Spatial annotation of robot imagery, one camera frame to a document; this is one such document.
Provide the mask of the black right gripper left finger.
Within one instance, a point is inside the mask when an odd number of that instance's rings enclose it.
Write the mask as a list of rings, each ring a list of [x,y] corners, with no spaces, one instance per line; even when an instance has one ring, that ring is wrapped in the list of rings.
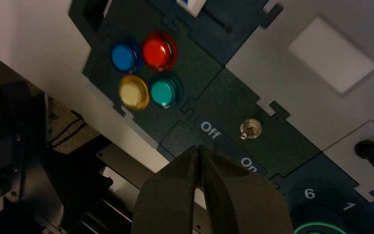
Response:
[[[133,234],[191,234],[198,180],[198,148],[192,146],[149,178],[133,212]]]

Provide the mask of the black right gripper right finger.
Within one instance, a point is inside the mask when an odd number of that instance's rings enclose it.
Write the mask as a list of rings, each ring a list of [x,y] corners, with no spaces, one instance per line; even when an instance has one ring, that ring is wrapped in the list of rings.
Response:
[[[205,146],[198,153],[213,233],[294,232],[287,203],[271,181]]]

